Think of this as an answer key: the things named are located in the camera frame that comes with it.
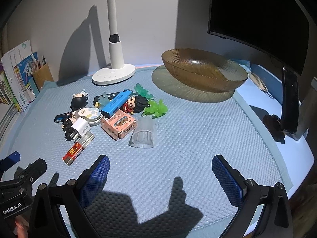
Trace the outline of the person's left hand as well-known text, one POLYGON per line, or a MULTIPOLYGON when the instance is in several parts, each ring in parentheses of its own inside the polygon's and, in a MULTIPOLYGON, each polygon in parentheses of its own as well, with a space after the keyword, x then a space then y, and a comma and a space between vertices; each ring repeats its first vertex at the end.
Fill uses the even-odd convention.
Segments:
POLYGON ((21 216, 15 217, 17 238, 28 238, 28 227, 23 222, 24 218, 21 216))

